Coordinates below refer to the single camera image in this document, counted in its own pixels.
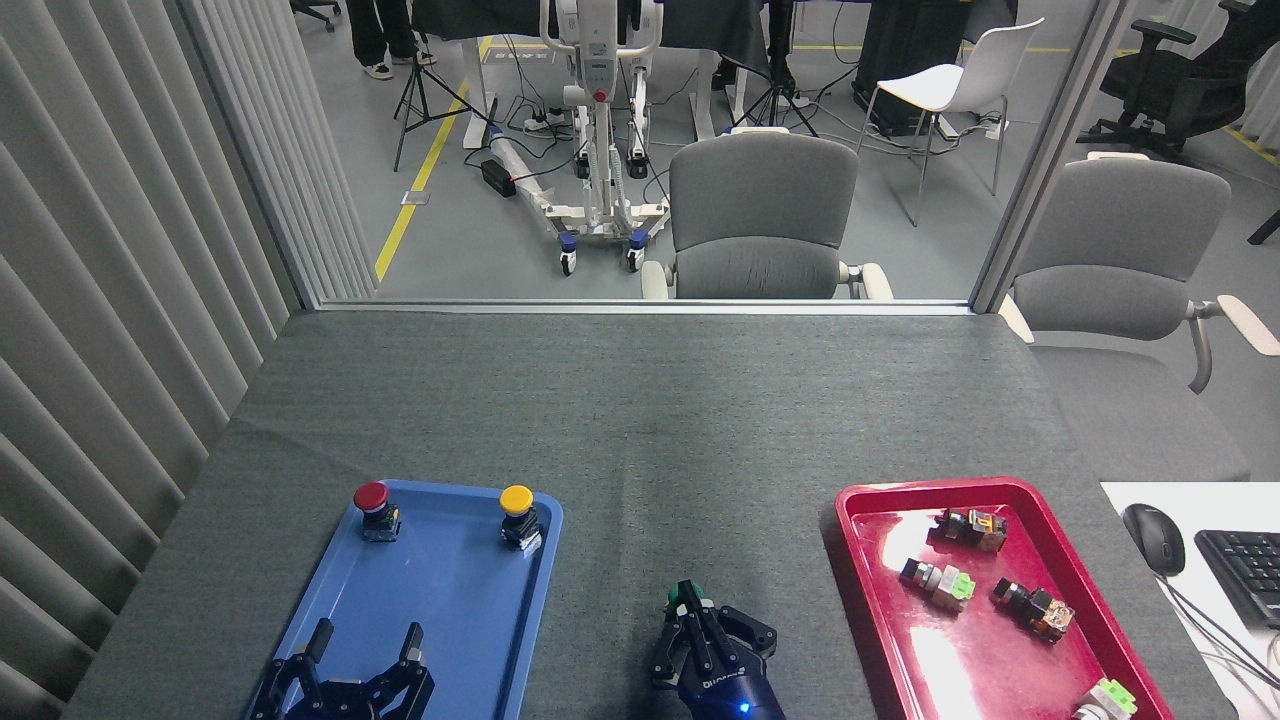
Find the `gray table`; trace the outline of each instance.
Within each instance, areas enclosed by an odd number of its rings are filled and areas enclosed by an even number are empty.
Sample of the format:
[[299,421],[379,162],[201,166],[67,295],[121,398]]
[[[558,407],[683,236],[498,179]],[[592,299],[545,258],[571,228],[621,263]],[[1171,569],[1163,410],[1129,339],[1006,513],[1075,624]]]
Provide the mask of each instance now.
[[378,478],[563,505],[525,719],[687,717],[644,666],[682,578],[778,629],[791,717],[873,717],[824,550],[833,498],[992,474],[1044,493],[1178,716],[1234,716],[1032,363],[995,316],[294,318],[65,717],[241,717]]

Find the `yellow floor line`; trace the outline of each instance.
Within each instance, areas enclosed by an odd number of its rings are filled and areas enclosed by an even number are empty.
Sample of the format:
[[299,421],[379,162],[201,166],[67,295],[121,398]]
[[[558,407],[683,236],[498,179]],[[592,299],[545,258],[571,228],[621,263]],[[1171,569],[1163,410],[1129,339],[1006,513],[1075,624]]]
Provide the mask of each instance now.
[[1225,129],[1228,132],[1228,135],[1230,135],[1235,140],[1239,140],[1240,145],[1248,147],[1249,150],[1252,150],[1256,155],[1258,155],[1260,158],[1262,158],[1267,163],[1271,163],[1272,165],[1280,168],[1280,159],[1276,159],[1275,154],[1267,152],[1267,150],[1265,147],[1262,147],[1257,142],[1253,142],[1252,140],[1244,137],[1243,135],[1240,135],[1240,131],[1238,131],[1238,129],[1235,129],[1233,127],[1225,127],[1222,129]]
[[[492,37],[484,38],[480,45],[480,56],[483,58],[485,51],[489,50],[489,44],[493,41]],[[467,96],[467,82],[462,81],[458,86],[458,95],[462,97]],[[449,105],[449,113],[457,113],[462,109],[462,101],[453,99]],[[440,152],[444,150],[444,143],[449,138],[449,131],[453,129],[453,122],[458,119],[458,115],[449,115],[444,118],[440,123],[440,129],[435,133],[435,140],[431,142],[431,149],[426,152],[426,158],[422,159],[422,167],[417,170],[417,177],[413,178],[413,184],[410,190],[425,190],[426,181],[431,177],[431,170],[435,169],[435,163],[440,159]],[[396,217],[396,222],[392,224],[392,232],[387,236],[387,242],[383,243],[383,251],[378,254],[378,261],[374,263],[374,272],[378,273],[378,279],[381,281],[387,277],[387,270],[392,265],[392,260],[396,258],[396,251],[399,250],[399,243],[404,238],[404,231],[408,229],[408,222],[413,219],[413,211],[417,205],[401,205],[399,215]]]

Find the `robotic arm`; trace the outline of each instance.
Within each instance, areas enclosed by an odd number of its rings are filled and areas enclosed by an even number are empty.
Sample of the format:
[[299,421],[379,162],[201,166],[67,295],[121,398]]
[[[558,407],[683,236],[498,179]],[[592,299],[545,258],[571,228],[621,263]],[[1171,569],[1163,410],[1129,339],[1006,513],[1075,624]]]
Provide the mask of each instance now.
[[[305,650],[288,659],[275,659],[262,671],[262,684],[250,707],[250,720],[421,720],[435,680],[422,665],[422,626],[410,623],[399,659],[369,682],[325,680],[316,665],[333,637],[333,623],[321,618]],[[289,688],[297,682],[302,697],[284,707]],[[403,693],[399,703],[388,706]]]
[[773,628],[728,605],[716,610],[692,582],[681,580],[667,602],[650,678],[658,688],[675,688],[694,720],[786,720],[764,676],[777,642]]

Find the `black pants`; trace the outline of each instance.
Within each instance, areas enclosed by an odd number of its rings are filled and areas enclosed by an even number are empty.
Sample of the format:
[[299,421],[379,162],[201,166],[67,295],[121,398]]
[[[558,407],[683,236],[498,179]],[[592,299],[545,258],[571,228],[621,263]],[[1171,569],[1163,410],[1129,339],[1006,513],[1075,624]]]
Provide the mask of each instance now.
[[404,0],[347,0],[347,22],[351,23],[351,45],[361,65],[381,63],[387,50],[394,58],[412,58],[417,51]]

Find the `sneaker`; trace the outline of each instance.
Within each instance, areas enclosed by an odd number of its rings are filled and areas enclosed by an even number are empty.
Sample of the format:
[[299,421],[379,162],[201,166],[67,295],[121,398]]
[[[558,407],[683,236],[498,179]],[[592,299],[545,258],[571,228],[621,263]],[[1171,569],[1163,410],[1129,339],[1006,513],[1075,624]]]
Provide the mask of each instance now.
[[[396,65],[412,65],[413,64],[413,58],[394,58],[393,56],[392,58],[392,64],[396,64]],[[434,65],[435,64],[435,55],[431,55],[426,50],[419,50],[417,51],[417,64],[419,65]]]
[[387,63],[378,63],[376,65],[365,65],[365,74],[374,79],[392,79],[392,69],[387,67]]

